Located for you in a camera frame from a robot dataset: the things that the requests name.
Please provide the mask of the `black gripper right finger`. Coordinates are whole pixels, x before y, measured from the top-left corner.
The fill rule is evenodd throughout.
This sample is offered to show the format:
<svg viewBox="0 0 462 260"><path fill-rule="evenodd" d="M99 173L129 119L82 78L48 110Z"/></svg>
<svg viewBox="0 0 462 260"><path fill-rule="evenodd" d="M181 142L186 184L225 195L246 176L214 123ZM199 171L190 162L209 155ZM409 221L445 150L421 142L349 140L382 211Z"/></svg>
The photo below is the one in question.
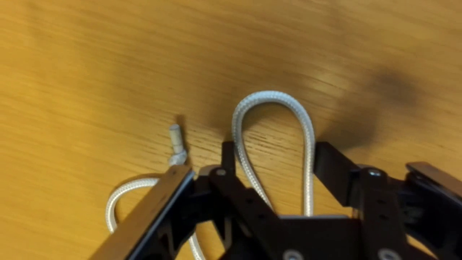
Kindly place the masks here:
<svg viewBox="0 0 462 260"><path fill-rule="evenodd" d="M359 168L327 142L314 146L314 175L342 205L350 205L353 175Z"/></svg>

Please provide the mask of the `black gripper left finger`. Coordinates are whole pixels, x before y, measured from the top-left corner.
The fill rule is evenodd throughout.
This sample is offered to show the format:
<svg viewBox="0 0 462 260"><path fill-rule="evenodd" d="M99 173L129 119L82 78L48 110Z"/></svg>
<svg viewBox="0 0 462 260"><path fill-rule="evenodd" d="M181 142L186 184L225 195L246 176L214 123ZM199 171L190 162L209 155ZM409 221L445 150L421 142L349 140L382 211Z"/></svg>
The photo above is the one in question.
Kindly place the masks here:
<svg viewBox="0 0 462 260"><path fill-rule="evenodd" d="M226 173L235 173L235 150L232 142L223 142L220 146L220 168Z"/></svg>

